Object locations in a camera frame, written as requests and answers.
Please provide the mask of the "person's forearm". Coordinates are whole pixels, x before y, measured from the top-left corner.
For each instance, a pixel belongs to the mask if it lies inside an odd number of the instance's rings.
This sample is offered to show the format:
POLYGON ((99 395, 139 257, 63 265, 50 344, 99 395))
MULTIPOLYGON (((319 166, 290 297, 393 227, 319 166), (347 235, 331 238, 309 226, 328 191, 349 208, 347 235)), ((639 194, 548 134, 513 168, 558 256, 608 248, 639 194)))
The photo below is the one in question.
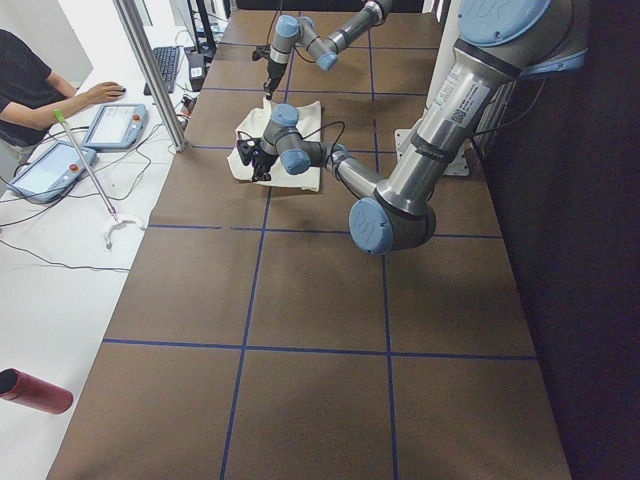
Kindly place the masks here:
POLYGON ((1 111, 1 120, 34 130, 46 130, 57 122, 57 111, 60 111, 63 117, 69 117, 89 106, 91 102, 86 94, 79 94, 35 109, 10 102, 1 111))

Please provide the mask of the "person's hand on mouse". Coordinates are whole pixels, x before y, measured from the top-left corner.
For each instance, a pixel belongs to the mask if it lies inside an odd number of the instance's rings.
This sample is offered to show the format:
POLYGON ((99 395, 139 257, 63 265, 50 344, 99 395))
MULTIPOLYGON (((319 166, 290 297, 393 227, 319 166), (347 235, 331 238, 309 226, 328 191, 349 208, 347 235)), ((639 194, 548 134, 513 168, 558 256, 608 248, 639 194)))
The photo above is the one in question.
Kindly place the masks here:
POLYGON ((91 87, 86 92, 82 93, 83 98, 89 105, 105 104, 121 99, 124 95, 119 95, 115 92, 115 89, 119 88, 120 84, 116 82, 103 82, 91 87))

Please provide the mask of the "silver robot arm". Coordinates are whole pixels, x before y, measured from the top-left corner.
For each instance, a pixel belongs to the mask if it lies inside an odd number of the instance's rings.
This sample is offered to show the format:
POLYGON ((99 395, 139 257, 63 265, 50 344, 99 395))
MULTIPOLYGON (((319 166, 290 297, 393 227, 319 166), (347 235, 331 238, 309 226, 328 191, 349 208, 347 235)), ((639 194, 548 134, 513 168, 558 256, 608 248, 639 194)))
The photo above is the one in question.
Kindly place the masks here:
POLYGON ((435 231, 428 199, 461 145, 504 84, 580 68, 587 52, 587 1, 464 1, 448 20, 458 29, 454 62, 434 100, 414 124, 389 177, 367 170, 340 144, 307 141, 298 110, 276 105, 259 136, 236 148, 254 181, 273 165, 291 175, 329 170, 355 196, 349 213, 354 243, 372 255, 418 247, 435 231))
POLYGON ((266 58, 268 78, 263 84, 267 100, 273 98, 286 73, 290 56, 297 46, 303 47, 313 63, 323 71, 331 69, 339 54, 370 29, 382 25, 392 10, 392 1, 365 1, 364 6, 344 25, 322 37, 308 16, 280 15, 275 34, 268 46, 258 46, 252 60, 266 58))

